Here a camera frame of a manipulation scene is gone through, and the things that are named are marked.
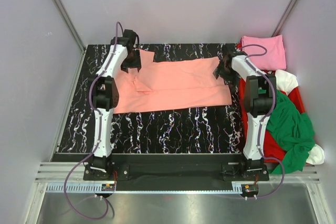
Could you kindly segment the salmon pink t shirt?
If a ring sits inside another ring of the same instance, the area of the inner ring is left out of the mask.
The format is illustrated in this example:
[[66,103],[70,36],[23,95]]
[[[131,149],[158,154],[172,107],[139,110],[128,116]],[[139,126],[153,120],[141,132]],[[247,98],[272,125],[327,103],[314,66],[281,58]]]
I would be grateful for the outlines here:
[[231,105],[229,87],[213,75],[217,57],[154,62],[154,53],[145,50],[140,56],[140,70],[120,71],[116,78],[116,114]]

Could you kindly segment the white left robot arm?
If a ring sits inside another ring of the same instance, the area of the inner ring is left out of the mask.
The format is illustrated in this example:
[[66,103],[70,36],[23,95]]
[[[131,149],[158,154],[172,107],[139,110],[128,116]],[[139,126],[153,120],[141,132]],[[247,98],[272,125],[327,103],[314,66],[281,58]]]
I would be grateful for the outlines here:
[[111,42],[110,51],[89,89],[89,104],[95,115],[92,152],[98,158],[111,155],[111,120],[119,103],[116,77],[120,71],[127,73],[129,69],[141,69],[140,52],[136,48],[139,36],[136,32],[126,29],[122,36],[115,36]]

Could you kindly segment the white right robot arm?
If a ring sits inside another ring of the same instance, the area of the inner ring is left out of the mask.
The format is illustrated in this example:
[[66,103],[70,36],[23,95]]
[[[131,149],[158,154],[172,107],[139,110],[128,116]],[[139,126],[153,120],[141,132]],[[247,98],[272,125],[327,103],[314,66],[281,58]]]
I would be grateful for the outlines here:
[[276,77],[260,70],[235,44],[225,45],[223,56],[213,72],[233,91],[241,79],[245,82],[242,109],[248,117],[247,140],[243,154],[247,160],[264,158],[264,138],[269,117],[276,107]]

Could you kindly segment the black marble pattern mat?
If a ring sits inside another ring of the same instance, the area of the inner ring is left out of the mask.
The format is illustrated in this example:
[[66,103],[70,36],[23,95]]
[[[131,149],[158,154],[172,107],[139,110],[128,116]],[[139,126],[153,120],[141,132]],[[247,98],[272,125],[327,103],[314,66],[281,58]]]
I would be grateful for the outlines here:
[[[101,67],[109,50],[109,45],[87,47],[56,153],[91,151],[95,121],[88,102],[90,78]],[[243,148],[237,91],[232,93],[229,106],[116,114],[111,125],[114,153],[238,153]]]

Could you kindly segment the folded pink t shirt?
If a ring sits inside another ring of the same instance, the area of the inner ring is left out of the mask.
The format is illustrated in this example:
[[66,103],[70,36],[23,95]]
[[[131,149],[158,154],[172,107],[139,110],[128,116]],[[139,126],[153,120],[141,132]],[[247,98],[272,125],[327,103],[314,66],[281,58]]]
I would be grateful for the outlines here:
[[263,56],[250,57],[251,62],[260,70],[286,70],[286,56],[282,35],[270,38],[243,36],[241,38],[241,45],[253,45],[243,48],[243,51],[247,55],[263,54],[265,52],[264,48],[267,49],[267,53]]

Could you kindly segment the red plastic bin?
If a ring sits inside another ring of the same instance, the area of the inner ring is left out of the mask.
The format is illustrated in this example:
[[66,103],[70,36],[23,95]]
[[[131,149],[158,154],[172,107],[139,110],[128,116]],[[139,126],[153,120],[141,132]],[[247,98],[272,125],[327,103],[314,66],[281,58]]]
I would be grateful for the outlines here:
[[[244,91],[245,91],[245,81],[240,79],[239,86],[238,86],[238,95],[239,95],[239,102],[242,111],[242,123],[243,123],[243,133],[245,143],[247,143],[247,130],[248,130],[248,116],[245,108],[243,106],[243,98],[244,98]],[[289,95],[288,98],[290,101],[295,105],[299,113],[305,113],[305,108],[301,99],[301,94],[299,88],[295,88]],[[265,140],[264,140],[264,154],[266,157],[275,157],[279,160],[283,160],[285,157],[286,151],[284,151],[274,140],[274,138],[270,135],[268,131],[265,133]]]

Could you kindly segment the green t shirt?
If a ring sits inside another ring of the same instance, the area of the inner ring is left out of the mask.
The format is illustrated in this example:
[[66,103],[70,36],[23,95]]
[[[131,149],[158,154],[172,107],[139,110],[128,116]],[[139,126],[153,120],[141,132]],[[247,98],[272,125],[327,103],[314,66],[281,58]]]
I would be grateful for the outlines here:
[[281,91],[277,91],[277,104],[267,123],[267,131],[284,150],[282,164],[273,174],[289,174],[302,170],[315,146],[314,130],[306,113],[300,113],[294,103]]

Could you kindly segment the red t shirt in bin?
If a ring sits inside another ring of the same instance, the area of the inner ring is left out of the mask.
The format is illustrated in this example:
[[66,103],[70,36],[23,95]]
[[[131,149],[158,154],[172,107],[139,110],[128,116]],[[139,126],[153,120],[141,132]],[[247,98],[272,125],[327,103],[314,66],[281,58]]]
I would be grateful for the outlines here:
[[244,107],[245,81],[243,79],[240,80],[238,87],[239,101],[242,110],[241,120],[243,122],[245,137],[243,155],[247,159],[254,161],[260,160],[263,157],[275,157],[282,160],[286,152],[279,147],[266,130],[268,118],[265,118],[263,124],[260,124],[260,120],[263,119],[264,115],[253,117],[246,111]]

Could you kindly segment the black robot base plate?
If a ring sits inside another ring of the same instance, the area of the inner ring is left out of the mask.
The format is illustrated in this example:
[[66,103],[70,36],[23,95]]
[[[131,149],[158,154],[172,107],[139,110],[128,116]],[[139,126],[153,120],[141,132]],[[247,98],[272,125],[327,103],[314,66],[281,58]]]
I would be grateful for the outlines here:
[[242,154],[112,154],[90,158],[83,178],[131,185],[218,185],[267,182],[269,173],[263,160],[247,161]]

